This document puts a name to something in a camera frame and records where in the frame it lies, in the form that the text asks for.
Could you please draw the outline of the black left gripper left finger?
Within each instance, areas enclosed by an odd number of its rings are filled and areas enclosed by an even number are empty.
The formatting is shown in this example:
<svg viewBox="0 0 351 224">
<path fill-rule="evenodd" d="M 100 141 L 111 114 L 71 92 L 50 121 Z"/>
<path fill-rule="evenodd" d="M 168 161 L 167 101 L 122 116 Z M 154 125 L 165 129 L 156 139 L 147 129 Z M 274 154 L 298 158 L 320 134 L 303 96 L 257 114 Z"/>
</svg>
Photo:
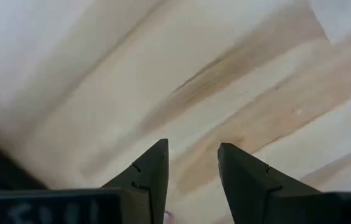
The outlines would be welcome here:
<svg viewBox="0 0 351 224">
<path fill-rule="evenodd" d="M 120 199 L 122 224 L 163 224 L 169 181 L 169 141 L 158 140 L 102 187 Z"/>
</svg>

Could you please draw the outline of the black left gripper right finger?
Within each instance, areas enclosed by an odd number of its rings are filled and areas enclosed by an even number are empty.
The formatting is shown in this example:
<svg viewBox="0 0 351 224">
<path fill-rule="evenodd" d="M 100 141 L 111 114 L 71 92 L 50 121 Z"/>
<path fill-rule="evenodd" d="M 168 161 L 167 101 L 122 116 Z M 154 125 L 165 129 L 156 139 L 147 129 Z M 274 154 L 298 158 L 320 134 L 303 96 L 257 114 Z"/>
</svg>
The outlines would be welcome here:
<svg viewBox="0 0 351 224">
<path fill-rule="evenodd" d="M 231 143 L 221 143 L 218 168 L 235 224 L 290 224 L 304 218 L 294 200 L 320 192 Z"/>
</svg>

